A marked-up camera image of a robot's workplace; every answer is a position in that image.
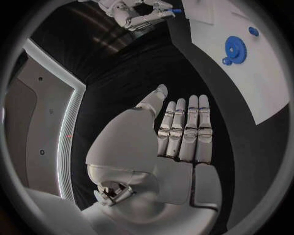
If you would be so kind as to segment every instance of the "blue gear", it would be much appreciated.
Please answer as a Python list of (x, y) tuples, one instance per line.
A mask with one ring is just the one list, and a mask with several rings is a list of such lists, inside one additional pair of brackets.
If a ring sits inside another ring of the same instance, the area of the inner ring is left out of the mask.
[(229, 60), (241, 64), (247, 57), (247, 49), (241, 38), (230, 36), (225, 42), (225, 52)]

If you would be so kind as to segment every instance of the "led light strip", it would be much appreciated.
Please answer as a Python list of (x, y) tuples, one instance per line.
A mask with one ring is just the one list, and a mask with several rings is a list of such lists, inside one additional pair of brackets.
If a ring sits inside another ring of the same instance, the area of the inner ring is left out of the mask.
[(71, 182), (72, 136), (74, 134), (78, 110), (86, 91), (86, 85), (48, 56), (48, 54), (30, 39), (27, 40), (24, 49), (41, 66), (74, 89), (63, 116), (58, 138), (56, 161), (60, 196), (74, 202)]

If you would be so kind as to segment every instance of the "blue plastic gear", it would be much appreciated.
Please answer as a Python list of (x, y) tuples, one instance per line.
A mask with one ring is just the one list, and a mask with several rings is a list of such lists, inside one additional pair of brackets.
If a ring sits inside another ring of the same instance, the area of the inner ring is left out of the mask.
[(225, 42), (227, 58), (235, 64), (241, 64), (247, 57), (247, 48), (241, 38), (230, 36)]

